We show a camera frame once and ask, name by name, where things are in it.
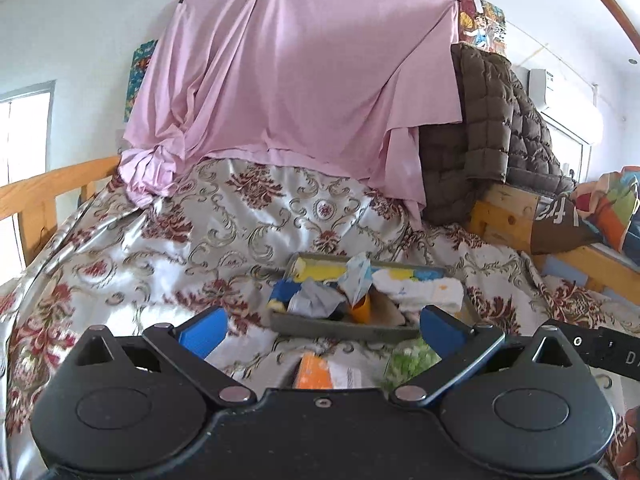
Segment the metal screw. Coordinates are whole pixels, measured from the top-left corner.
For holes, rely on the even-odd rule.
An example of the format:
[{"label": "metal screw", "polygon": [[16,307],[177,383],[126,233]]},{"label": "metal screw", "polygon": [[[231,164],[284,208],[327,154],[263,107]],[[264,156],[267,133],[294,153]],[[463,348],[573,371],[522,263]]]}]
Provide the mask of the metal screw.
[{"label": "metal screw", "polygon": [[251,399],[251,390],[244,386],[227,386],[218,395],[225,402],[247,402]]},{"label": "metal screw", "polygon": [[316,399],[316,406],[318,408],[330,408],[331,405],[332,405],[332,402],[329,399],[324,399],[324,398]]},{"label": "metal screw", "polygon": [[411,386],[407,384],[396,388],[396,397],[404,402],[419,402],[427,398],[425,392],[420,386]]}]

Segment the wooden bed frame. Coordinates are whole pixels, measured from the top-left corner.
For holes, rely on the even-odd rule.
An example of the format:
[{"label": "wooden bed frame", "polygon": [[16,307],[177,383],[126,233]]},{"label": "wooden bed frame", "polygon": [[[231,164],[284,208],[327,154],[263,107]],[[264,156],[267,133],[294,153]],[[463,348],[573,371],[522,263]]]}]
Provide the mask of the wooden bed frame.
[{"label": "wooden bed frame", "polygon": [[[495,184],[476,202],[467,229],[492,244],[502,244],[530,254],[531,228],[540,197],[521,189]],[[640,273],[621,260],[583,246],[552,257],[588,276],[586,288],[603,292],[610,288],[631,303],[640,304]],[[547,256],[532,256],[542,270]]]},{"label": "wooden bed frame", "polygon": [[[80,200],[88,200],[95,193],[96,181],[112,176],[119,161],[119,156],[90,160],[0,187],[0,220],[18,215],[27,265],[58,228],[56,197],[80,189]],[[468,230],[489,243],[529,253],[538,200],[533,193],[497,184],[476,203]],[[554,257],[585,273],[589,277],[587,288],[597,292],[611,288],[632,303],[640,303],[640,274],[608,254],[587,246]],[[533,256],[541,270],[545,259],[546,256]]]},{"label": "wooden bed frame", "polygon": [[0,187],[0,220],[18,215],[25,264],[34,260],[58,228],[56,197],[80,189],[80,200],[85,202],[94,195],[96,181],[112,176],[119,162],[119,156],[98,158]]}]

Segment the colorful poster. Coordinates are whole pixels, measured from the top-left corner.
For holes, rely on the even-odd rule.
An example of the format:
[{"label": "colorful poster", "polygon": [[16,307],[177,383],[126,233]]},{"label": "colorful poster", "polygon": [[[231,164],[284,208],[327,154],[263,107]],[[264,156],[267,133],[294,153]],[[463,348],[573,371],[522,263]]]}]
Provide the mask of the colorful poster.
[{"label": "colorful poster", "polygon": [[488,52],[504,55],[506,22],[504,12],[486,0],[458,0],[460,41]]},{"label": "colorful poster", "polygon": [[133,53],[133,61],[131,62],[131,72],[129,73],[129,85],[127,86],[127,101],[124,107],[124,121],[129,121],[133,103],[136,101],[138,90],[142,85],[142,78],[145,76],[146,67],[149,66],[151,55],[156,48],[158,40],[147,41],[140,45]]}]

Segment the quilted jacket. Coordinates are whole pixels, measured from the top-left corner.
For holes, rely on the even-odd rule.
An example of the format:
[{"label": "quilted jacket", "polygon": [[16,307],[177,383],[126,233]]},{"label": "quilted jacket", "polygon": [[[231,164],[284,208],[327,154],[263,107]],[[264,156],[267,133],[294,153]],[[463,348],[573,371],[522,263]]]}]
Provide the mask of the quilted jacket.
[{"label": "quilted jacket", "polygon": [[436,225],[465,222],[493,182],[549,196],[572,190],[545,121],[509,60],[466,43],[452,45],[451,55],[463,122],[420,127],[423,218]]}]

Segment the trash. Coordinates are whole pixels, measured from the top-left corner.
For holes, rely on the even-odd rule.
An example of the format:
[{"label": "trash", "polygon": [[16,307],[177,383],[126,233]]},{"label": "trash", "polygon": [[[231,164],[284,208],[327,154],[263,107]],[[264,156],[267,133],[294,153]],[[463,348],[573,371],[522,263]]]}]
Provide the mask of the trash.
[{"label": "trash", "polygon": [[267,307],[276,312],[285,312],[289,301],[300,287],[300,283],[291,280],[278,280],[273,286]]},{"label": "trash", "polygon": [[462,309],[465,291],[460,280],[455,278],[426,282],[394,280],[386,269],[377,270],[372,278],[376,289],[397,303],[400,312],[418,312],[428,304],[434,304],[450,314]]},{"label": "trash", "polygon": [[376,326],[402,326],[406,324],[406,319],[398,310],[398,306],[386,294],[382,294],[372,286],[367,296],[371,302],[369,324]]},{"label": "trash", "polygon": [[403,341],[391,352],[385,367],[385,388],[393,390],[440,362],[422,338]]},{"label": "trash", "polygon": [[444,278],[444,269],[414,270],[414,278],[420,282]]},{"label": "trash", "polygon": [[362,374],[350,368],[305,352],[293,385],[299,390],[347,390],[362,387]]},{"label": "trash", "polygon": [[369,324],[371,322],[371,298],[365,294],[364,298],[350,307],[349,314],[356,323]]},{"label": "trash", "polygon": [[343,294],[329,285],[307,278],[289,301],[287,313],[325,319],[345,300]]},{"label": "trash", "polygon": [[356,305],[373,283],[371,262],[366,253],[360,253],[347,262],[347,270],[338,278],[338,286],[350,305]]}]

